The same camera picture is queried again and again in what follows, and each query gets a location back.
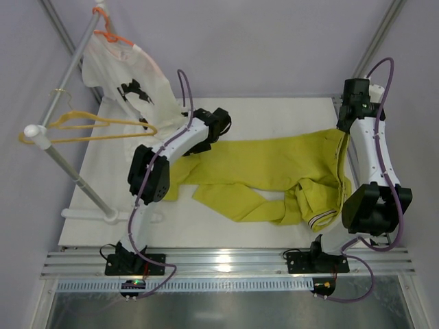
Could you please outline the yellow-green trousers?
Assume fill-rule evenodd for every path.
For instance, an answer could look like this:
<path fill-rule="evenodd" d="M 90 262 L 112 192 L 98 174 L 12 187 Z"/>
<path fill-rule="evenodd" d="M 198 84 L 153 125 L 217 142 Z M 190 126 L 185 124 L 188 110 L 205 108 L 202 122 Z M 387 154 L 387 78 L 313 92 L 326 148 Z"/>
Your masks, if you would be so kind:
<path fill-rule="evenodd" d="M 176 201 L 182 185 L 192 198 L 238 223 L 330 226 L 351 194 L 344 172 L 350 136 L 338 129 L 253 141 L 219 141 L 171 167 L 165 196 Z"/>

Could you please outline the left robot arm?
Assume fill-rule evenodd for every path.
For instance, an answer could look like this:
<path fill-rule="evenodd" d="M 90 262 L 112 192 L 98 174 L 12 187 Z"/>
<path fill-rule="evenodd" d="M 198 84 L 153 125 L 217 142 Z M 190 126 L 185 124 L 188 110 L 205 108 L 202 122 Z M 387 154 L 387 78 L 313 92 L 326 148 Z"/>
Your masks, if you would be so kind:
<path fill-rule="evenodd" d="M 229 113 L 217 108 L 202 108 L 187 114 L 188 124 L 153 147 L 140 145 L 135 149 L 128 184 L 134 207 L 128 217 L 127 232 L 114 252 L 105 257 L 106 276 L 163 276 L 166 255 L 148 254 L 148 234 L 156 205 L 170 188 L 171 166 L 182 156 L 211 150 L 211 145 L 231 127 Z"/>

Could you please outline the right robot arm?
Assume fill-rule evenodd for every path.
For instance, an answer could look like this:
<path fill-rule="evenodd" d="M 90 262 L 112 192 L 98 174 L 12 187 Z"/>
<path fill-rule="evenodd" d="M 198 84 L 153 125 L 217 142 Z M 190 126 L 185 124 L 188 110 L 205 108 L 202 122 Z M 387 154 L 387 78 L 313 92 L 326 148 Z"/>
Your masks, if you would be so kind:
<path fill-rule="evenodd" d="M 387 89 L 368 78 L 344 83 L 337 128 L 353 141 L 359 165 L 359 187 L 343 203 L 342 222 L 329 238 L 319 235 L 311 244 L 307 264 L 314 273 L 346 273 L 344 252 L 369 238 L 396 232 L 387 247 L 368 244 L 375 252 L 389 252 L 401 240 L 403 215 L 412 202 L 410 188 L 401 186 L 385 139 L 383 105 Z"/>

